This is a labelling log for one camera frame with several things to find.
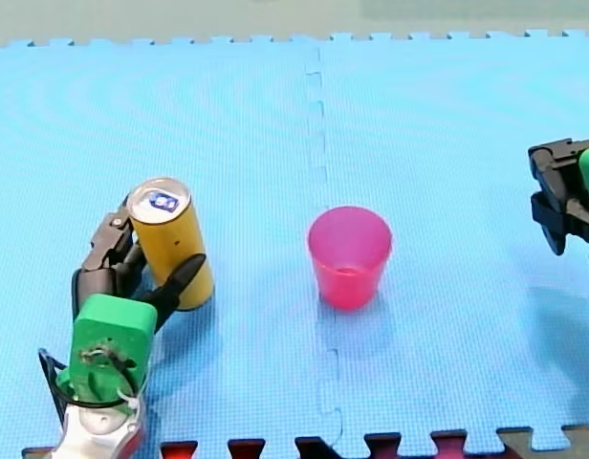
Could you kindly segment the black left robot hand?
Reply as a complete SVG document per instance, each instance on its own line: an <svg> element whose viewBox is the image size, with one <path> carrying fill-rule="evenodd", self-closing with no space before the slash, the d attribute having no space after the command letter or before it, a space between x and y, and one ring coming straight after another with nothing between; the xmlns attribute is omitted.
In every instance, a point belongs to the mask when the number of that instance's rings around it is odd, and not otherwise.
<svg viewBox="0 0 589 459"><path fill-rule="evenodd" d="M77 318L83 303L94 294L131 299L141 285L147 265L141 244L133 239L132 218L123 200L118 209L107 213L98 225L91 249L80 268L72 275L72 317ZM197 252L171 270L164 284L136 299L157 312L155 332L175 313L178 295L199 276L207 256Z"/></svg>

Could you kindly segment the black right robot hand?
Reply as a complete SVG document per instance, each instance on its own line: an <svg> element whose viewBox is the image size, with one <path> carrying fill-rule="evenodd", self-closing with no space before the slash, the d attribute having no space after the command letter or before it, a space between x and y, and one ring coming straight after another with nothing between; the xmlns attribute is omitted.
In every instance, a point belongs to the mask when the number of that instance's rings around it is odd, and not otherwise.
<svg viewBox="0 0 589 459"><path fill-rule="evenodd" d="M589 139L570 138L528 149L531 173L540 186L531 196L533 220L556 255L564 253L568 235L589 243L589 191L579 168L587 149Z"/></svg>

